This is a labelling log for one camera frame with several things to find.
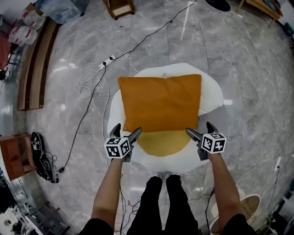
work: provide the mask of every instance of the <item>floor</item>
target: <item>floor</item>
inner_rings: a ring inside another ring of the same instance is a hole
[[[102,1],[91,0],[84,16],[60,28],[47,74],[45,107],[29,111],[25,117],[27,130],[42,133],[47,150],[57,155],[57,169],[66,162],[75,130],[89,102],[79,95],[80,76],[90,68],[98,69],[108,56],[119,56],[133,49],[145,35],[161,27],[189,3],[187,0],[134,0],[135,15],[115,21]],[[271,208],[293,177],[294,59],[289,50],[290,41],[278,24],[268,28],[270,18],[248,4],[244,4],[239,16],[235,12],[238,0],[229,3],[232,9],[221,12],[198,0],[136,51],[110,64],[106,78],[113,96],[119,88],[118,77],[133,76],[147,67],[187,62],[209,73],[221,86],[226,100],[228,143],[223,157],[238,186],[246,194],[261,196],[257,214],[265,216],[275,182],[273,169],[279,156],[276,151],[281,152],[282,160]],[[89,82],[89,86],[96,85],[99,78]],[[48,200],[65,212],[75,231],[81,230],[89,219],[95,193],[107,169],[102,138],[106,101],[107,89],[103,83],[97,87],[91,109],[79,128],[60,183],[54,185],[38,178]],[[182,176],[200,228],[206,223],[207,198],[198,198],[210,192],[212,177],[210,164]],[[128,215],[131,205],[140,200],[144,191],[147,170],[136,163],[125,163],[121,181]],[[159,199],[163,226],[168,204],[164,185]],[[121,203],[117,227],[120,222]]]

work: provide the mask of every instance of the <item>sleeve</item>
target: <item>sleeve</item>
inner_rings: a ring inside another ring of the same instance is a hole
[[[84,229],[79,233],[79,235],[88,234],[113,235],[113,230],[105,221],[98,218],[92,218],[85,225]]]
[[[247,224],[242,214],[233,216],[225,225],[221,235],[256,235],[254,229]]]

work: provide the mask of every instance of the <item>white sneaker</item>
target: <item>white sneaker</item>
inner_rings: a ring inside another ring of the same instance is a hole
[[[159,177],[162,180],[164,179],[164,176],[161,172],[152,172],[152,171],[148,171],[148,179],[152,178],[152,177]]]
[[[171,175],[180,175],[179,173],[177,173],[177,172],[168,172],[168,173],[166,173],[166,175],[165,175],[165,179],[167,179],[169,176],[171,176]]]

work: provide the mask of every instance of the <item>hand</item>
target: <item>hand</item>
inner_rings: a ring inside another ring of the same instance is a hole
[[[219,153],[207,153],[208,155],[208,158],[210,161],[212,161],[212,158],[215,158],[215,157],[221,157],[221,155]]]

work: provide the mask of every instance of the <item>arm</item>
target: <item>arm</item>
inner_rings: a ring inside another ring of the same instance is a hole
[[[116,211],[119,205],[121,168],[124,159],[114,159],[109,166],[96,194],[91,218],[99,218],[114,230]]]
[[[212,163],[215,198],[219,210],[219,227],[221,232],[233,216],[242,214],[240,196],[221,155],[219,153],[208,153],[208,156]]]

